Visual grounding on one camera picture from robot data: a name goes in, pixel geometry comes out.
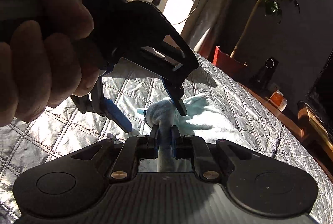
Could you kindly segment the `person's left hand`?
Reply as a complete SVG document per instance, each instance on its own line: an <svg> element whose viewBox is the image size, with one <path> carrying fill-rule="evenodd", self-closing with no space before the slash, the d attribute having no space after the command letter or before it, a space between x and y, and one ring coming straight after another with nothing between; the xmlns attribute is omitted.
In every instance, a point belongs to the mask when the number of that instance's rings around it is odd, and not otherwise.
<svg viewBox="0 0 333 224"><path fill-rule="evenodd" d="M99 77L98 68L72 45L94 28L82 0L37 1L60 31L44 38L39 23L28 20L1 43L1 126L14 118L33 121L46 107L87 95Z"/></svg>

